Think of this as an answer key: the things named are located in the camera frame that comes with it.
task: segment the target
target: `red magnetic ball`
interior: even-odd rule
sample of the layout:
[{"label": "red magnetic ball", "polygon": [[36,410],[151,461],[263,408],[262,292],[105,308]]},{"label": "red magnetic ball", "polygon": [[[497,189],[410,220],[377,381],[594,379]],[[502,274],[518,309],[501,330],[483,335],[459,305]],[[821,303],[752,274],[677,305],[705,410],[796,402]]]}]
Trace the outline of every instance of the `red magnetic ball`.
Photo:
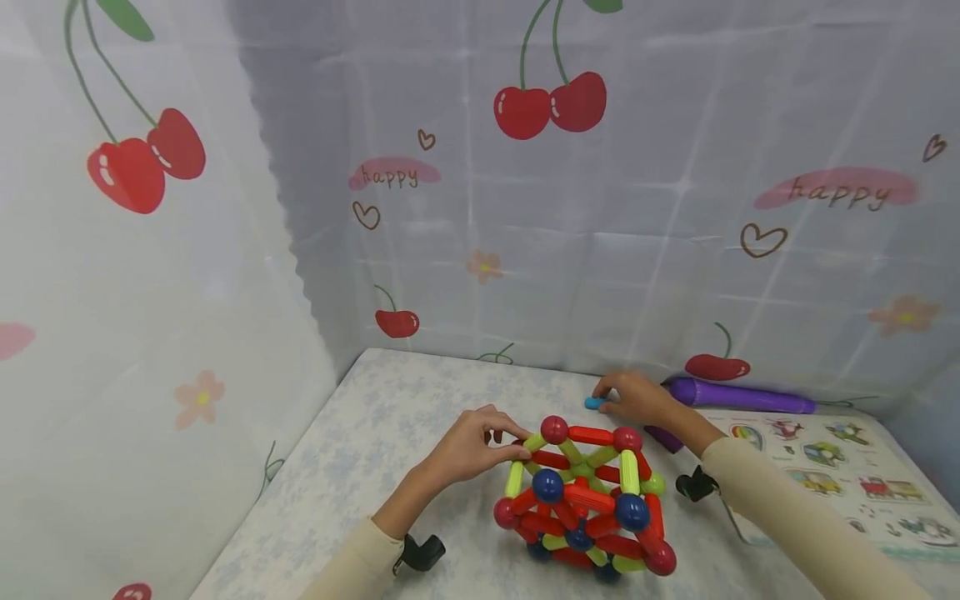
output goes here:
[{"label": "red magnetic ball", "polygon": [[547,417],[540,424],[540,434],[548,444],[560,445],[566,442],[566,434],[569,430],[566,421],[556,415]]},{"label": "red magnetic ball", "polygon": [[511,506],[514,501],[511,498],[500,498],[493,505],[493,520],[503,529],[516,529],[520,524],[520,517],[514,515]]},{"label": "red magnetic ball", "polygon": [[666,577],[677,568],[677,555],[665,541],[653,552],[644,552],[643,561],[654,575]]},{"label": "red magnetic ball", "polygon": [[617,452],[632,450],[637,454],[643,448],[643,438],[633,427],[617,427],[613,430],[613,449]]}]

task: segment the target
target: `white table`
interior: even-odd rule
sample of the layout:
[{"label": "white table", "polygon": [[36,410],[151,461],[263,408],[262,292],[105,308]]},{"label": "white table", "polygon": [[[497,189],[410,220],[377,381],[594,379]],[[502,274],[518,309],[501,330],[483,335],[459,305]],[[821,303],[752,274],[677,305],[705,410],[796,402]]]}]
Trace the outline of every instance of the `white table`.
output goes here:
[{"label": "white table", "polygon": [[[372,513],[404,472],[459,413],[493,402],[536,430],[557,414],[570,424],[612,428],[583,408],[596,378],[396,350],[369,349],[304,434],[273,484],[207,573],[191,600],[295,600],[357,519]],[[697,465],[649,436],[644,453],[668,484],[666,538],[678,566],[670,577],[625,575],[604,586],[563,564],[539,564],[513,532],[493,522],[507,468],[444,492],[412,535],[443,540],[428,573],[401,570],[388,598],[816,598],[776,548],[744,544],[714,496],[697,504],[673,481]],[[956,564],[901,563],[936,598],[960,598]]]}]

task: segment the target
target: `blue magnetic piece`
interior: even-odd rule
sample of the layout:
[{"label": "blue magnetic piece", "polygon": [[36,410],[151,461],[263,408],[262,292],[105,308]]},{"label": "blue magnetic piece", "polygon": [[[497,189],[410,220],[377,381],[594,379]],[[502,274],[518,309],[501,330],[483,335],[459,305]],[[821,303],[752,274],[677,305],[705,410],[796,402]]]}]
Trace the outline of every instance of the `blue magnetic piece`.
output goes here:
[{"label": "blue magnetic piece", "polygon": [[630,532],[643,531],[650,524],[650,509],[647,508],[647,503],[632,493],[622,493],[616,498],[613,513],[620,527]]},{"label": "blue magnetic piece", "polygon": [[587,552],[593,547],[593,538],[587,535],[583,525],[573,531],[564,533],[564,538],[566,539],[566,545],[577,552]]},{"label": "blue magnetic piece", "polygon": [[605,584],[615,584],[620,580],[620,572],[613,568],[612,563],[606,563],[603,566],[594,565],[593,574]]},{"label": "blue magnetic piece", "polygon": [[542,541],[538,541],[537,543],[528,543],[527,552],[530,554],[530,558],[539,563],[547,563],[553,558],[553,556],[550,554],[550,551],[543,547]]},{"label": "blue magnetic piece", "polygon": [[606,398],[589,397],[586,400],[584,400],[584,408],[590,411],[599,410],[600,405],[606,401],[607,401]]},{"label": "blue magnetic piece", "polygon": [[534,496],[543,504],[556,504],[564,499],[564,480],[552,468],[542,468],[534,475]]}]

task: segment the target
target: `pink flower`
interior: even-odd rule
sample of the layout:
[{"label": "pink flower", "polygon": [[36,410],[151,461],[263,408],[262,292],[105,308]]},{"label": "pink flower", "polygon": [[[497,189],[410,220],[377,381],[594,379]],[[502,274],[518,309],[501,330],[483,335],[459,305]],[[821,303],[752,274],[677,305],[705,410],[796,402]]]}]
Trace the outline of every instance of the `pink flower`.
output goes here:
[{"label": "pink flower", "polygon": [[21,323],[0,323],[0,360],[13,358],[29,346],[36,337],[34,331]]},{"label": "pink flower", "polygon": [[500,255],[484,254],[479,250],[473,251],[472,258],[467,262],[467,270],[477,276],[477,281],[481,285],[490,277],[497,279],[503,277],[503,273],[500,272]]},{"label": "pink flower", "polygon": [[891,308],[875,308],[867,317],[880,323],[880,335],[889,337],[899,331],[927,331],[940,312],[940,304],[925,304],[916,296],[900,296]]},{"label": "pink flower", "polygon": [[217,418],[213,403],[224,397],[224,384],[217,381],[213,371],[201,371],[197,375],[196,385],[181,385],[174,390],[174,399],[184,406],[183,412],[177,415],[174,426],[179,430],[186,429],[197,420],[197,417],[212,423]]}]

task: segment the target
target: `hand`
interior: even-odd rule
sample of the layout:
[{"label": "hand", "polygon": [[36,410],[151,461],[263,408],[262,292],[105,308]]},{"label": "hand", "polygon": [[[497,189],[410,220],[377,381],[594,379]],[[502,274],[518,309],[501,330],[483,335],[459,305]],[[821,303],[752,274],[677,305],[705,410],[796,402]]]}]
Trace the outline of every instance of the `hand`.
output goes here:
[{"label": "hand", "polygon": [[529,460],[530,451],[522,445],[488,446],[491,439],[502,443],[503,432],[518,440],[526,440],[531,435],[492,404],[464,411],[420,466],[445,488],[473,479],[500,463]]},{"label": "hand", "polygon": [[600,405],[600,412],[631,422],[664,427],[670,416],[683,407],[661,386],[638,372],[604,375],[593,388],[593,397],[605,398],[611,390],[616,390],[620,401],[604,402]]}]

